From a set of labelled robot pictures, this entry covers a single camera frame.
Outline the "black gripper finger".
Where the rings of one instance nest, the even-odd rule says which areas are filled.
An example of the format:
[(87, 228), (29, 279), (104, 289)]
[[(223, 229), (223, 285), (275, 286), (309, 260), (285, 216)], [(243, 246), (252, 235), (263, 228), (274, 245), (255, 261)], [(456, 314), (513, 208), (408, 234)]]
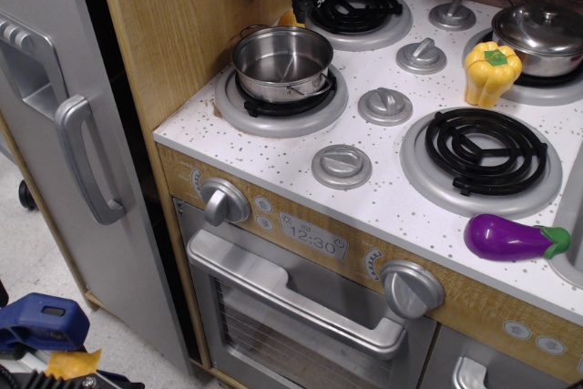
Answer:
[(292, 10), (298, 23), (304, 24), (310, 12), (317, 6), (317, 0), (291, 0)]

